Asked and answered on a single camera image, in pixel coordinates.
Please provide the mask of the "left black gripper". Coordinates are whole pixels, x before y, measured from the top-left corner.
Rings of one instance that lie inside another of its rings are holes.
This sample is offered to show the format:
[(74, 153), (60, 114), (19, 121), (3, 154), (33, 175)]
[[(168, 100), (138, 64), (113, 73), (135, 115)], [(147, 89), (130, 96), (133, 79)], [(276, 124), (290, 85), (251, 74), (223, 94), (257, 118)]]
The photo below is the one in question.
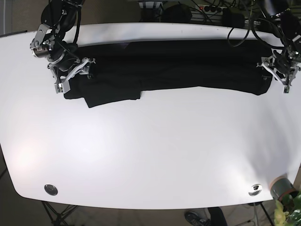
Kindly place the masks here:
[(286, 47), (281, 53), (272, 49), (272, 55), (262, 57), (261, 63), (257, 63), (256, 67), (261, 67), (270, 73), (276, 81), (284, 86), (284, 93), (287, 94), (297, 72), (301, 70), (300, 64), (301, 51)]

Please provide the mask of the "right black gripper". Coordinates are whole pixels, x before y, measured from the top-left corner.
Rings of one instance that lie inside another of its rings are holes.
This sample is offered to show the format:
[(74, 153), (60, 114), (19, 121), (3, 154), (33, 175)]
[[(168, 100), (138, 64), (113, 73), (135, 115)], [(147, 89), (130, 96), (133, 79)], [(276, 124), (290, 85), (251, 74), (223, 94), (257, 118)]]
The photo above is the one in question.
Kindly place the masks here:
[(78, 59), (69, 55), (60, 55), (56, 59), (50, 56), (46, 57), (48, 60), (48, 69), (51, 71), (55, 79), (56, 93), (67, 93), (71, 90), (69, 80), (75, 75), (83, 75), (88, 79), (94, 78), (95, 73), (95, 58), (84, 57)]

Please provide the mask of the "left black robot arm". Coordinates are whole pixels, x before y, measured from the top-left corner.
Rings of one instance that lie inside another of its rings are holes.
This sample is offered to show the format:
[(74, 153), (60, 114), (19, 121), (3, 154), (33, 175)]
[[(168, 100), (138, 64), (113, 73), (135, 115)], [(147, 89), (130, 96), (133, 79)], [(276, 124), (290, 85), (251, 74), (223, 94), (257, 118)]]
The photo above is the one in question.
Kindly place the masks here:
[[(263, 58), (258, 65), (269, 72), (274, 79), (284, 86), (284, 93), (289, 93), (292, 81), (298, 71), (301, 70), (301, 21), (294, 16), (286, 0), (256, 0), (263, 18), (252, 14), (252, 10), (243, 2), (247, 11), (248, 29), (245, 37), (237, 44), (230, 42), (230, 35), (227, 42), (231, 47), (238, 47), (252, 32), (254, 37), (264, 46), (273, 50), (272, 56)], [(274, 35), (278, 37), (283, 46), (273, 46), (262, 40), (256, 33), (254, 24), (256, 20), (262, 20), (270, 24)]]

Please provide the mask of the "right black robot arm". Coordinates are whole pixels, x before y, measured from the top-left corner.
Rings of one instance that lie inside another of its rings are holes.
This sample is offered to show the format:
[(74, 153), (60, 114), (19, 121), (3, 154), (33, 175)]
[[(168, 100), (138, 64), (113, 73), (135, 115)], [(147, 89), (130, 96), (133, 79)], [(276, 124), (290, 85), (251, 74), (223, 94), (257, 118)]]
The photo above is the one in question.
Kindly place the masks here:
[(57, 93), (69, 92), (69, 80), (77, 74), (88, 79), (94, 76), (91, 68), (95, 58), (80, 58), (75, 54), (83, 4), (83, 0), (50, 0), (30, 44), (35, 58), (47, 59)]

